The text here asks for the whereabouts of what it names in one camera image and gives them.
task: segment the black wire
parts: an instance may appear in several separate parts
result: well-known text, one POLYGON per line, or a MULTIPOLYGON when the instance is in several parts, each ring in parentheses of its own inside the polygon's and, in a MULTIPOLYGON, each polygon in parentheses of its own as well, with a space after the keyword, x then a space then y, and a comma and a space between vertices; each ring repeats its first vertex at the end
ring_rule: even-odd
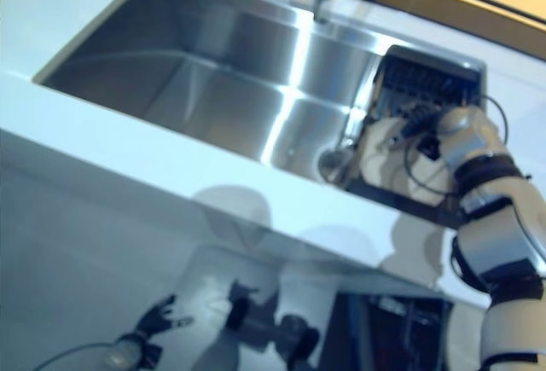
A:
POLYGON ((457 196, 455 192, 444 192, 443 190, 437 190, 435 188, 431 188, 425 183, 421 182, 419 179, 415 177, 413 172, 410 168, 410 150, 413 148, 413 144, 417 142, 416 138, 413 141, 411 141, 408 145, 406 145, 406 148, 404 148, 404 169, 406 170, 406 173, 408 174, 408 177, 417 184, 417 186, 420 186, 423 189, 428 190, 429 192, 432 192, 433 194, 439 194, 442 196, 457 196))
POLYGON ((88 350, 91 348, 108 348, 111 346, 112 346, 111 343, 91 343, 91 344, 79 345, 77 347, 73 347, 69 350, 66 350, 57 354, 56 356, 51 357, 49 360, 46 360, 42 362, 40 365, 38 365, 37 367, 33 368, 32 371, 42 371, 44 368, 51 365, 53 362, 57 362, 61 360, 62 358, 70 356, 71 354, 74 354, 78 351, 88 350))
MULTIPOLYGON (((502 108, 502 105, 493 97, 488 96, 486 94, 478 94, 478 96, 485 98, 486 100, 489 100, 497 107, 499 113, 501 113, 502 117, 502 123, 504 124, 504 139, 502 140, 504 142, 504 145, 508 144, 508 117, 506 116, 506 113, 504 112, 504 109, 502 108)), ((442 196, 455 196, 457 197, 457 193, 454 192, 444 192, 441 190, 437 190, 435 188, 431 188, 425 183, 421 182, 419 179, 415 177, 413 172, 410 168, 410 150, 413 147, 414 142, 416 142, 416 139, 412 142, 410 142, 408 145, 406 145, 406 148, 404 149, 404 169, 406 170, 406 173, 408 174, 408 177, 415 182, 419 187, 428 190, 429 192, 432 192, 433 194, 439 194, 442 196)))
POLYGON ((499 113, 501 113, 501 116, 502 116, 502 123, 504 124, 504 145, 506 145, 508 143, 508 117, 506 116, 506 113, 504 112, 504 109, 502 109, 502 106, 501 104, 499 104, 499 102, 491 97, 491 96, 487 96, 486 94, 478 94, 478 96, 482 97, 482 98, 485 98, 486 100, 489 100, 493 103, 493 105, 495 105, 495 107, 497 107, 499 113))

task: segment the white countertop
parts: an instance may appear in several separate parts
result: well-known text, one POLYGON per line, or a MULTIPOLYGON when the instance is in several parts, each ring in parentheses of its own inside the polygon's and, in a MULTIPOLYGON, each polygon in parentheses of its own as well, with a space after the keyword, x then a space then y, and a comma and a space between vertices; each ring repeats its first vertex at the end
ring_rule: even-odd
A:
MULTIPOLYGON (((223 197, 206 202, 456 299, 488 303, 451 272, 452 231, 438 233, 430 223, 389 207, 34 84, 34 75, 112 1, 2 0, 0 128, 186 198, 215 187, 241 188, 237 202, 223 197), (262 220, 245 191, 263 198, 269 222, 262 220), (408 232, 407 240, 395 235, 400 229, 408 232), (442 240, 432 260, 431 236, 442 240), (421 261, 422 267, 415 269, 421 261)), ((488 93, 508 114, 509 147, 522 171, 531 173, 546 194, 546 152, 541 149, 546 141, 546 62, 359 0, 333 0, 330 8, 484 61, 488 93)))

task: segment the kitchen counter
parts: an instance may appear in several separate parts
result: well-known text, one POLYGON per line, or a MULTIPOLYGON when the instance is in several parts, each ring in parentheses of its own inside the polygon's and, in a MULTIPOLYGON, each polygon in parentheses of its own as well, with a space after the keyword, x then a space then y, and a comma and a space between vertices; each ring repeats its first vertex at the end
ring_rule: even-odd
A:
MULTIPOLYGON (((208 204, 343 257, 381 267, 486 306, 448 259, 450 230, 274 170, 249 159, 34 84, 32 78, 113 0, 3 0, 0 128, 152 187, 208 204), (219 190, 237 188, 237 201, 219 190), (257 211, 258 194, 268 219, 257 211), (433 248, 431 262, 430 243, 433 248), (415 262, 425 261, 421 269, 415 262)), ((291 1, 311 5, 311 0, 291 1)), ((546 63, 476 37, 359 0, 332 0, 336 14, 403 32, 484 61, 487 90, 508 114, 509 148, 546 194, 546 63)), ((495 121, 500 117, 491 113, 495 121)), ((35 165, 47 170, 49 165, 35 165)))

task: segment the robotic arm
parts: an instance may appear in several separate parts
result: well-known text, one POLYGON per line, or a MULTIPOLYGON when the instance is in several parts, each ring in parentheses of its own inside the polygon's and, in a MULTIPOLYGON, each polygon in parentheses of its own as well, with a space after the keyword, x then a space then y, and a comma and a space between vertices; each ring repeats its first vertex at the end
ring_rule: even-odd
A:
POLYGON ((491 295, 482 370, 546 369, 546 203, 480 108, 453 107, 433 119, 468 217, 452 256, 462 279, 491 295))

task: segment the sink basin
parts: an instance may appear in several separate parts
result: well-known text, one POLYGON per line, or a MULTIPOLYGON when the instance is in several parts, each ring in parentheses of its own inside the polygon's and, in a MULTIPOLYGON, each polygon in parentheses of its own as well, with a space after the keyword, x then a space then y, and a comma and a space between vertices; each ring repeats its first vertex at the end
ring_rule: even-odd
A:
POLYGON ((390 47, 479 68, 266 0, 116 0, 84 34, 38 83, 315 180, 321 154, 360 136, 390 47))

